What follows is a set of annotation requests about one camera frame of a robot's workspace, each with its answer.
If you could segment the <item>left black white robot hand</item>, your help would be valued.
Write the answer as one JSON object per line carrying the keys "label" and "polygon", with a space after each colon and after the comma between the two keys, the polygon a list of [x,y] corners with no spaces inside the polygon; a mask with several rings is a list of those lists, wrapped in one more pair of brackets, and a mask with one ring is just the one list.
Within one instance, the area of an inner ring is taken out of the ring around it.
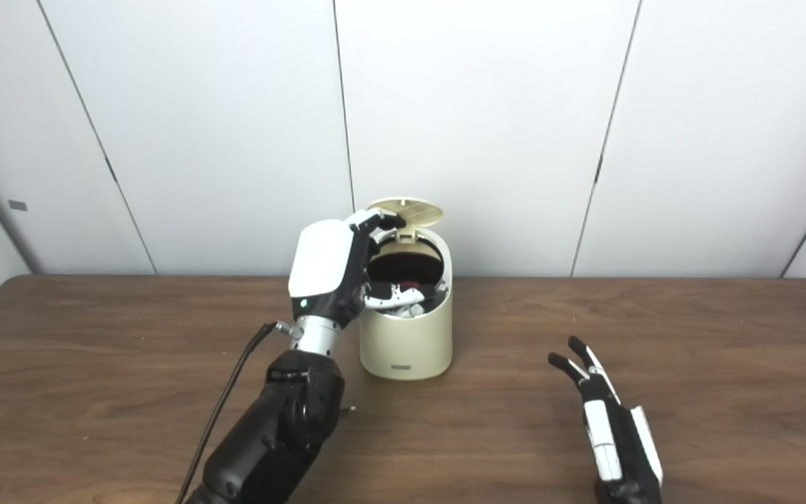
{"label": "left black white robot hand", "polygon": [[317,318],[342,330],[365,309],[396,309],[434,299],[437,290],[432,285],[406,289],[368,275],[372,256],[380,250],[372,233],[405,226],[394,211],[371,209],[346,220],[322,220],[305,227],[288,283],[295,323],[304,326]]}

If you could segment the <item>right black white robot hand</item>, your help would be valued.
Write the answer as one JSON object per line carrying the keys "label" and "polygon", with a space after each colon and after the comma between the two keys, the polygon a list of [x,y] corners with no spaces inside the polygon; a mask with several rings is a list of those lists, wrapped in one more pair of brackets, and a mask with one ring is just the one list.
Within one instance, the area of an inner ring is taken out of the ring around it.
{"label": "right black white robot hand", "polygon": [[578,389],[582,420],[595,460],[598,503],[661,503],[663,467],[645,409],[626,407],[595,352],[577,336],[568,347],[582,364],[551,352],[548,363]]}

